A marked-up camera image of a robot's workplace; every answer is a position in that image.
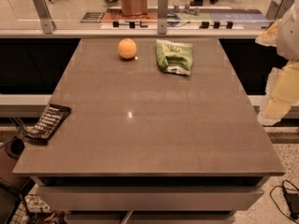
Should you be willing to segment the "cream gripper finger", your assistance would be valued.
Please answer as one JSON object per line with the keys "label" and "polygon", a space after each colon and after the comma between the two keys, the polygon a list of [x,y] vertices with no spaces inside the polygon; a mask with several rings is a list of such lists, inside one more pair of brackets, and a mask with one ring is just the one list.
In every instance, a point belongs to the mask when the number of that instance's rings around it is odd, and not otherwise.
{"label": "cream gripper finger", "polygon": [[274,67],[267,79],[265,97],[262,99],[258,121],[272,126],[299,101],[299,62],[288,61],[281,69]]}
{"label": "cream gripper finger", "polygon": [[255,43],[266,47],[275,47],[277,45],[276,39],[280,23],[281,20],[275,21],[266,31],[255,39]]}

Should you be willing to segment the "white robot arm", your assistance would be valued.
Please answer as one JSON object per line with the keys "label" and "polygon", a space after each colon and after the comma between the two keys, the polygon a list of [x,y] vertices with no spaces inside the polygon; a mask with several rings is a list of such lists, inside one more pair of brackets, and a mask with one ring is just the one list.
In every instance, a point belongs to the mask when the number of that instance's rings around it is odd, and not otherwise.
{"label": "white robot arm", "polygon": [[277,54],[287,60],[282,68],[273,67],[265,87],[258,121],[272,126],[299,101],[299,4],[295,1],[283,17],[275,21],[255,42],[275,47]]}

